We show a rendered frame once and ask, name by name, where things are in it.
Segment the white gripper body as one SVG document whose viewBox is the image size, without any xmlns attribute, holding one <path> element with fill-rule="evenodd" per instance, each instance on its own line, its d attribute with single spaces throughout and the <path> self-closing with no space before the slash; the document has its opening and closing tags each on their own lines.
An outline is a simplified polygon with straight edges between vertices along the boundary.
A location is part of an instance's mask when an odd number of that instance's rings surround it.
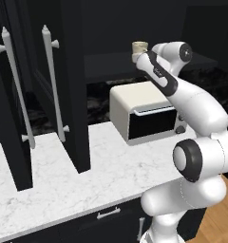
<svg viewBox="0 0 228 243">
<path fill-rule="evenodd" d="M 132 54 L 132 62 L 134 64 L 142 63 L 143 62 L 143 58 L 144 58 L 144 53 L 143 52 L 133 53 Z"/>
</svg>

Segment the black cabinet door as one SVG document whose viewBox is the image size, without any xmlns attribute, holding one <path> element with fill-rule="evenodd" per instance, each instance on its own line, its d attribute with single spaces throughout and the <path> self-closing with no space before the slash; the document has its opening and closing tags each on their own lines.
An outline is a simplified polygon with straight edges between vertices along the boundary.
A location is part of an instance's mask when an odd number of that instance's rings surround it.
<svg viewBox="0 0 228 243">
<path fill-rule="evenodd" d="M 59 101 L 62 123 L 69 130 L 63 143 L 76 170 L 90 169 L 86 81 L 80 0 L 27 0 L 28 51 L 33 90 L 53 126 L 54 101 Z M 56 85 L 51 84 L 42 29 L 59 42 L 52 50 Z"/>
<path fill-rule="evenodd" d="M 13 34 L 15 30 L 10 28 L 6 0 L 0 0 L 0 45 L 3 45 L 1 36 L 2 28 L 6 28 L 10 34 L 14 58 L 19 75 L 22 93 L 24 85 L 21 78 L 21 70 L 16 54 Z M 6 156 L 9 170 L 18 192 L 33 187 L 32 167 L 29 141 L 22 141 L 21 136 L 26 135 L 27 130 L 19 102 L 16 86 L 10 68 L 7 52 L 0 53 L 0 142 Z"/>
</svg>

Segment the beige glass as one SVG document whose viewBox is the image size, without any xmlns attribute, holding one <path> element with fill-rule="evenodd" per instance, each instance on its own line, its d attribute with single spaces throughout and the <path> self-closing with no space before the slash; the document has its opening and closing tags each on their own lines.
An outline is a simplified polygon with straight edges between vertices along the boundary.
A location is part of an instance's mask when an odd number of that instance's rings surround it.
<svg viewBox="0 0 228 243">
<path fill-rule="evenodd" d="M 134 54 L 143 53 L 148 50 L 148 43 L 143 41 L 136 41 L 132 43 L 132 52 Z"/>
</svg>

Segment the cream toaster oven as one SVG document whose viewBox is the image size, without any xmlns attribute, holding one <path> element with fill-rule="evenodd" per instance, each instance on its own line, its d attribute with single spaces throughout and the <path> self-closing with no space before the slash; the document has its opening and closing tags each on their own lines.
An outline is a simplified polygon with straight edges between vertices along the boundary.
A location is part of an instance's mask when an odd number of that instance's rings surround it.
<svg viewBox="0 0 228 243">
<path fill-rule="evenodd" d="M 181 125 L 186 129 L 187 123 L 179 120 L 179 113 L 175 109 L 177 117 L 173 130 L 133 140 L 128 138 L 130 115 L 134 114 L 134 109 L 142 112 L 167 106 L 173 105 L 150 81 L 116 85 L 109 92 L 109 118 L 128 145 L 137 145 L 179 135 L 176 133 L 176 129 Z"/>
</svg>

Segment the black toaster oven door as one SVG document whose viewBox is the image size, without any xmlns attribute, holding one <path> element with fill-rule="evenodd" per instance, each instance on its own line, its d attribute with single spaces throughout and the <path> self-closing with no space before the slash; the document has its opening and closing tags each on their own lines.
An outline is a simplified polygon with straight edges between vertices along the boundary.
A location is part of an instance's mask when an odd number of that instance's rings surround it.
<svg viewBox="0 0 228 243">
<path fill-rule="evenodd" d="M 130 115 L 129 135 L 130 140 L 146 137 L 148 135 L 158 134 L 173 130 L 177 117 L 176 110 L 165 111 L 146 116 Z"/>
</svg>

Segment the black drawer front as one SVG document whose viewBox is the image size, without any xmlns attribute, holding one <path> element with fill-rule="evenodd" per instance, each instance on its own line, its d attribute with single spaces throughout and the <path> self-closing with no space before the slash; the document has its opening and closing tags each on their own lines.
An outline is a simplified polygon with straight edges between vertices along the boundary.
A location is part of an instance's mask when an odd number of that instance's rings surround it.
<svg viewBox="0 0 228 243">
<path fill-rule="evenodd" d="M 96 218 L 99 212 L 108 213 L 115 207 L 121 208 L 121 212 L 100 220 Z M 61 223 L 58 229 L 60 243 L 135 243 L 139 232 L 139 208 L 137 198 Z"/>
</svg>

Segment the black wall cabinet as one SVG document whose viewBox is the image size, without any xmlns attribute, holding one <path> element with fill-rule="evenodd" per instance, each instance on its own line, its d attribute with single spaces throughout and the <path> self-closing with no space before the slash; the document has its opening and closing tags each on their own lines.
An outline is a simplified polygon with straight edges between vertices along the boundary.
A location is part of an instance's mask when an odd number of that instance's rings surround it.
<svg viewBox="0 0 228 243">
<path fill-rule="evenodd" d="M 214 67 L 225 50 L 228 0 L 82 0 L 85 79 L 137 75 L 132 43 L 184 41 L 193 49 L 187 70 Z"/>
</svg>

